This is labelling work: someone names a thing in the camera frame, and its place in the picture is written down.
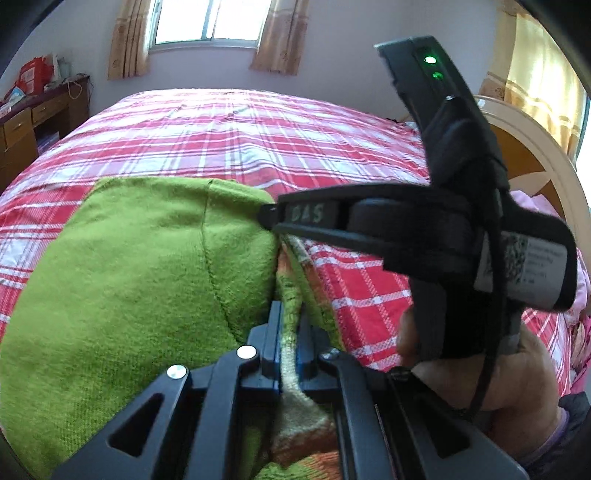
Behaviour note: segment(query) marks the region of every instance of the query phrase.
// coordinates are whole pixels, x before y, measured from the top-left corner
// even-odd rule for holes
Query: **beige curtain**
[[[123,0],[111,40],[109,80],[148,73],[153,9],[154,0]]]
[[[309,0],[272,0],[251,68],[297,75],[308,27]]]
[[[494,59],[480,94],[533,117],[574,160],[586,101],[583,85],[549,33],[513,0],[502,2]]]

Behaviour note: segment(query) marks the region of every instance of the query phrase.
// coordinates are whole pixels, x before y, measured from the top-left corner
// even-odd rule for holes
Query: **pink bedding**
[[[0,197],[0,337],[45,248],[95,181],[106,176],[234,179],[274,197],[362,181],[426,183],[420,138],[372,115],[268,92],[162,90],[94,116],[25,170]],[[347,349],[386,370],[398,362],[406,278],[369,255],[306,241]],[[561,394],[570,391],[564,315],[527,310],[548,346]]]

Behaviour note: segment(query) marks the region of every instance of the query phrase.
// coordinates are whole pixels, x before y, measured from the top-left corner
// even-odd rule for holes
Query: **wooden headboard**
[[[542,194],[566,221],[587,265],[591,265],[591,215],[568,156],[531,117],[501,100],[476,102],[496,134],[513,190]]]
[[[491,129],[495,133],[499,142],[510,180],[527,175],[528,173],[545,171],[544,167],[534,154],[513,135],[495,125],[491,125]],[[537,194],[546,197],[554,207],[554,210],[565,219],[562,203],[552,181],[549,181],[544,187],[542,187]]]

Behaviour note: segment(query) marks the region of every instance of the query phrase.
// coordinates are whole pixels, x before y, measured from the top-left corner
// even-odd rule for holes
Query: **red bag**
[[[22,66],[16,86],[27,95],[41,95],[52,77],[53,66],[45,63],[43,57],[36,57]]]

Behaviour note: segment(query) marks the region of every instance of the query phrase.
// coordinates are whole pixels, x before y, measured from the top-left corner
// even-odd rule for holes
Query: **wooden desk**
[[[88,77],[22,100],[0,117],[0,193],[37,157],[37,138],[59,132],[60,139],[88,120]]]

